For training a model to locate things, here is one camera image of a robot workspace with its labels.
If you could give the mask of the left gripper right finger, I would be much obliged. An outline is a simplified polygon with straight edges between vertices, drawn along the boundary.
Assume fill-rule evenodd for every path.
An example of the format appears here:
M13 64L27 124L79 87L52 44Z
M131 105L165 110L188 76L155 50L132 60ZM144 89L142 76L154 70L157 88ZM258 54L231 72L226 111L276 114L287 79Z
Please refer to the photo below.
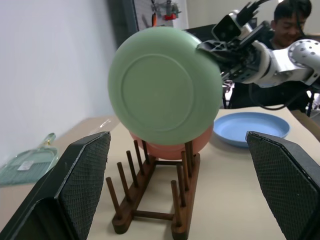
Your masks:
M320 240L320 165L298 144L249 131L262 194L286 240Z

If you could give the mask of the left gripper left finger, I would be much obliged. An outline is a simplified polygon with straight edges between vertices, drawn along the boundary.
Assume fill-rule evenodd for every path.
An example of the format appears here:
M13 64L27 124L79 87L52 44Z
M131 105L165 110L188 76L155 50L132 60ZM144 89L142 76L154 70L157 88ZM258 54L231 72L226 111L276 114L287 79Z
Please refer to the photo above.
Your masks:
M31 189L0 240L87 240L100 200L111 134L71 143Z

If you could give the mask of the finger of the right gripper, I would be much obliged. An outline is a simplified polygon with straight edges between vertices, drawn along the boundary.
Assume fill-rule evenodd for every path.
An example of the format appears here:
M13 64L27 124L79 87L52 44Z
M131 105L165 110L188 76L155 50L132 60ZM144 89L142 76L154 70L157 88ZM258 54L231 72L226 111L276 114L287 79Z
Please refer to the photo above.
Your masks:
M256 67L253 64L219 64L222 82L232 81L234 83L251 84L256 74Z
M210 54L217 62L234 62L241 58L241 54L229 48L225 41L207 40L198 44L196 49Z

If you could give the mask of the green plate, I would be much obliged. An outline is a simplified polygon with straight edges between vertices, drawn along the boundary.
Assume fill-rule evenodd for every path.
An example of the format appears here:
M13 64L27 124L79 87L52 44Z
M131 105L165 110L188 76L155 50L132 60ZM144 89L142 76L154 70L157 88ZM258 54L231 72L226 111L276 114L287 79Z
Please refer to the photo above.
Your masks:
M178 145L199 137L222 103L219 66L200 40L173 27L150 27L116 51L108 94L120 122L140 139Z

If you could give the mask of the red plate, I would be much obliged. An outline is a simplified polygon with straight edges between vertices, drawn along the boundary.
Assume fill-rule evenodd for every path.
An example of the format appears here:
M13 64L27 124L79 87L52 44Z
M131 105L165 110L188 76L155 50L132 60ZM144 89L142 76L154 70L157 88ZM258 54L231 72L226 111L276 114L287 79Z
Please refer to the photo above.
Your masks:
M199 153L209 142L213 133L214 124L211 124L205 132L192 140L192 151L194 154ZM159 145L146 142L146 148L149 155L170 161L181 160L181 152L185 151L185 144L176 145Z

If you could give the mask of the wooden dish rack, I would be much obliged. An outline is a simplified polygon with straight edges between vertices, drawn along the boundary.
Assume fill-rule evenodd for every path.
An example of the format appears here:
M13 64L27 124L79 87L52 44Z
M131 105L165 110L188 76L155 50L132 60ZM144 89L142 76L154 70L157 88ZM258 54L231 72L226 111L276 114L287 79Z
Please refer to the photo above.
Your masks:
M124 191L122 202L119 202L117 199L112 179L110 177L106 178L107 187L115 210L115 215L111 221L114 231L119 235L126 233L135 218L165 220L171 222L173 240L188 240L201 163L200 154L193 152L193 143L189 141L185 143L184 150L181 152L181 161L159 160L155 156L148 154L147 144L143 141L142 146L145 160L142 160L138 141L134 140L133 143L139 172L135 171L131 152L129 150L126 151L126 157L133 180L131 185L127 183L122 163L117 163ZM176 168L178 180L172 180L170 182L173 213L143 211L138 209L157 166L174 166Z

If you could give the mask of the person in dark shirt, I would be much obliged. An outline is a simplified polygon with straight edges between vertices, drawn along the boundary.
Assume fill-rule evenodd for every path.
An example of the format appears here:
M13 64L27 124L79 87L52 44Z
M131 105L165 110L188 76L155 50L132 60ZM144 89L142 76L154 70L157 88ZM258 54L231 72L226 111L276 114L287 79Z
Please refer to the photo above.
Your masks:
M274 11L271 21L271 31L262 36L259 41L270 50L281 50L289 47L303 37L302 30L312 11L310 0L283 0ZM283 84L261 88L258 85L236 82L230 98L230 108L240 109L259 106L268 110L275 105L284 105L290 111L298 110L305 113L308 102L307 94L310 86L299 81L288 81Z

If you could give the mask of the white pegboard panel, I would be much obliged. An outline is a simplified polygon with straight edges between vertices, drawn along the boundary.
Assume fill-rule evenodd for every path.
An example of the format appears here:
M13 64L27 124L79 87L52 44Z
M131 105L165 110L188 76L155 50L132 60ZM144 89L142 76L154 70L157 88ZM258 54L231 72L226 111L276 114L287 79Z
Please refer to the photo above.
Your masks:
M157 14L156 27L189 28L186 0L134 0L139 30L152 27L152 14ZM175 20L164 20L165 15L176 14Z

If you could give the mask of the clear green dustpan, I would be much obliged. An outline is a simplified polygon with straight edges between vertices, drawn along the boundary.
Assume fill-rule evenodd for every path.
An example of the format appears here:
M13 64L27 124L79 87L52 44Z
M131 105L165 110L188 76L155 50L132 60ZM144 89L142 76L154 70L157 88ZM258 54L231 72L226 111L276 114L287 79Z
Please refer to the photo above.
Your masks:
M0 187L36 183L53 168L59 159L59 151L52 143L55 133L46 136L36 148L19 153L0 168Z

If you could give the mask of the blue plate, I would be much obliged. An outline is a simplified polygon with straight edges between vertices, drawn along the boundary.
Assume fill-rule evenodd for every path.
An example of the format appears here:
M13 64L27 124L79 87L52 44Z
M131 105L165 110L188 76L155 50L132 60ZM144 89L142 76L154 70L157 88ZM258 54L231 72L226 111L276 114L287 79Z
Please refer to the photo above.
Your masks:
M283 118L260 112L227 114L215 120L213 124L213 132L221 141L239 148L248 147L248 131L285 138L290 130L290 124Z

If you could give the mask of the dark board frame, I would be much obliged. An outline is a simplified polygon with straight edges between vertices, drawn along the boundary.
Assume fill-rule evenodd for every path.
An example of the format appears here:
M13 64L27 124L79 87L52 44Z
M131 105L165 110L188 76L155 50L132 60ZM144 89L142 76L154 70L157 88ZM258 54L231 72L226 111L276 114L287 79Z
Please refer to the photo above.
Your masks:
M116 47L139 31L134 0L106 0Z

